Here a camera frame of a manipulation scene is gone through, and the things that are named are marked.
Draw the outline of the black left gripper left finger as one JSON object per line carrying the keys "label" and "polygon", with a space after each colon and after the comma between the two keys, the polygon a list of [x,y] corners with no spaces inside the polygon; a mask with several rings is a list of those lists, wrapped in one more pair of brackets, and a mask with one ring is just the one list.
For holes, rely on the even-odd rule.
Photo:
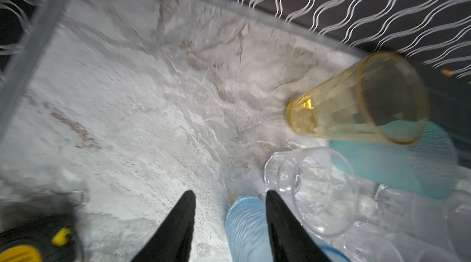
{"label": "black left gripper left finger", "polygon": [[185,191],[134,262],[187,262],[195,225],[196,196]]}

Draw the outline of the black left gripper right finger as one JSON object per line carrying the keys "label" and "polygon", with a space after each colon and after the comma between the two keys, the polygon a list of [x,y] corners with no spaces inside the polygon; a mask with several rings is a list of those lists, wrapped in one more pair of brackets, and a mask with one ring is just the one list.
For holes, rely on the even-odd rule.
{"label": "black left gripper right finger", "polygon": [[269,190],[266,195],[266,217],[273,261],[329,261],[274,190]]}

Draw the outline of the blue ribbed plastic cup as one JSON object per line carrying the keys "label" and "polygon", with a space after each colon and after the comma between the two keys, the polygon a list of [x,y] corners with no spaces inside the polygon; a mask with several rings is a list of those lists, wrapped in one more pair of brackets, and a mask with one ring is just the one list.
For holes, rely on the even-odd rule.
{"label": "blue ribbed plastic cup", "polygon": [[[243,198],[228,211],[225,225],[231,257],[234,262],[274,262],[266,217],[266,202]],[[336,248],[306,232],[329,258],[329,262],[350,259]]]}

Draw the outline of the teal plastic cup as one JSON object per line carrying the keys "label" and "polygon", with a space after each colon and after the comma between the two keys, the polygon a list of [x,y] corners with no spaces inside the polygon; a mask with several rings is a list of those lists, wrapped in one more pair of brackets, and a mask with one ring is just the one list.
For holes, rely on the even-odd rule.
{"label": "teal plastic cup", "polygon": [[459,180],[458,153],[448,133],[430,122],[412,145],[333,140],[350,168],[335,161],[339,170],[387,187],[435,199],[445,199]]}

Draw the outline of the yellow transparent cup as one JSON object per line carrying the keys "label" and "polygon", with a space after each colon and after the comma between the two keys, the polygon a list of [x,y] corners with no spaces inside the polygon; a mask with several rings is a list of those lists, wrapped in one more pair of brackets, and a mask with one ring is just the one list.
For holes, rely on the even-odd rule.
{"label": "yellow transparent cup", "polygon": [[303,136],[410,145],[428,127],[429,100],[406,59],[379,52],[292,100],[285,115]]}

